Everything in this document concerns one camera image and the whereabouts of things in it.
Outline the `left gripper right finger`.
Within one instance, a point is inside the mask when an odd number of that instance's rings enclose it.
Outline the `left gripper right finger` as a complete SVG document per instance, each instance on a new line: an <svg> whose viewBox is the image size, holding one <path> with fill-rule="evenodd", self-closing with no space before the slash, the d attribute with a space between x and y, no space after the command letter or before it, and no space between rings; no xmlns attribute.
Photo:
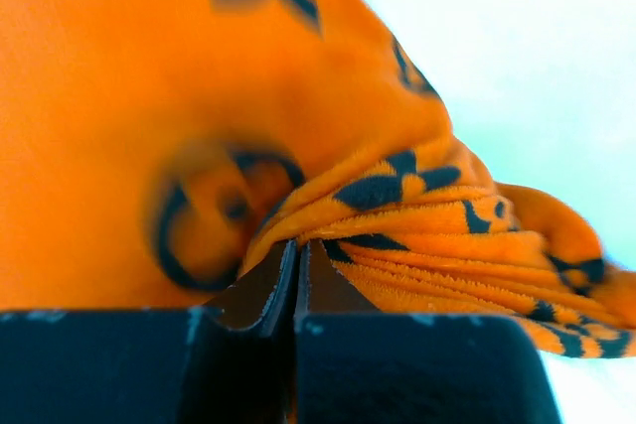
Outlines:
<svg viewBox="0 0 636 424"><path fill-rule="evenodd" d="M387 314L314 240L295 311L300 423L558 423L538 353L511 319Z"/></svg>

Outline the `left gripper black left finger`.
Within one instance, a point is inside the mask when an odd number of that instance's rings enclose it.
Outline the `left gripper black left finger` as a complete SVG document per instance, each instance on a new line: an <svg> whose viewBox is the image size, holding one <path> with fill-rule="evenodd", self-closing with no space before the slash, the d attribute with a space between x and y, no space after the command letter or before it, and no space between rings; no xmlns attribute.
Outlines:
<svg viewBox="0 0 636 424"><path fill-rule="evenodd" d="M283 423L293 357L297 245L266 257L205 306L193 310L181 423Z"/></svg>

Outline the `orange patterned pillowcase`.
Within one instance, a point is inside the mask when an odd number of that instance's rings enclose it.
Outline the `orange patterned pillowcase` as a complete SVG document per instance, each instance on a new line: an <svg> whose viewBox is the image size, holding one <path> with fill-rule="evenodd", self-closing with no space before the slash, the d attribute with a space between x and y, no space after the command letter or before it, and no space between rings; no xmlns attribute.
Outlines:
<svg viewBox="0 0 636 424"><path fill-rule="evenodd" d="M1 0L1 306L189 307L320 240L385 312L635 354L635 276L495 182L362 0Z"/></svg>

